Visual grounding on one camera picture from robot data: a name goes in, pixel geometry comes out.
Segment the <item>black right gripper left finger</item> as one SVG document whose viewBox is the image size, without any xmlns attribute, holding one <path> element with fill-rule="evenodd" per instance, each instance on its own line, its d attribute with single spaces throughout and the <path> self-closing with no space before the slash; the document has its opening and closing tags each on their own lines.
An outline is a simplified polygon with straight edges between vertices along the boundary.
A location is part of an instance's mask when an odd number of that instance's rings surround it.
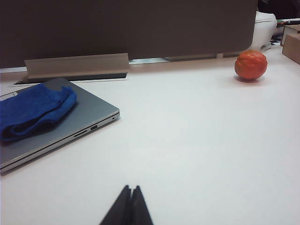
<svg viewBox="0 0 300 225">
<path fill-rule="evenodd" d="M 130 203 L 131 189 L 126 185 L 102 219 L 100 225 L 127 225 L 130 220 Z"/>
</svg>

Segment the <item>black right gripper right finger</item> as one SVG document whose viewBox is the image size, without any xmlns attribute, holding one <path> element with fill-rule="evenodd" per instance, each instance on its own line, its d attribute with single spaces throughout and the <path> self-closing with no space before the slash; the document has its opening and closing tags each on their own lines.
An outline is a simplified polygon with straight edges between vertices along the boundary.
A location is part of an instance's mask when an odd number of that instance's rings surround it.
<svg viewBox="0 0 300 225">
<path fill-rule="evenodd" d="M 153 225 L 140 186 L 136 186 L 132 194 L 131 224 L 132 225 Z"/>
</svg>

